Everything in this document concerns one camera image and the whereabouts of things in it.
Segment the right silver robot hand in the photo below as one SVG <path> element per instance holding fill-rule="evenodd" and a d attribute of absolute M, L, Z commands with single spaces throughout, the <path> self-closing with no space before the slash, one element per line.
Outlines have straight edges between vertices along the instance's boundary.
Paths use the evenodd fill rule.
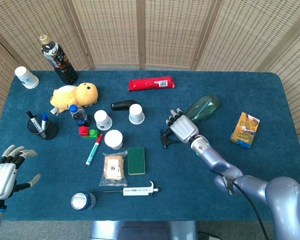
<path fill-rule="evenodd" d="M 170 116 L 166 120 L 166 124 L 178 139 L 185 144 L 190 142 L 192 137 L 199 134 L 198 127 L 183 113 L 180 108 L 176 111 L 170 110 Z"/>

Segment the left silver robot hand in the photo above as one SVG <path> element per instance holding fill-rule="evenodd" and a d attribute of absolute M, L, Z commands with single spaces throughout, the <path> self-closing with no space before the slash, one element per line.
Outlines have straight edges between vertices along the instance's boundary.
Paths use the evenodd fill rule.
<path fill-rule="evenodd" d="M 0 158 L 0 201 L 10 198 L 14 192 L 33 187 L 41 178 L 40 174 L 32 180 L 17 184 L 17 175 L 20 166 L 29 157 L 37 156 L 37 152 L 32 149 L 25 149 L 24 146 L 16 147 L 10 145 Z"/>

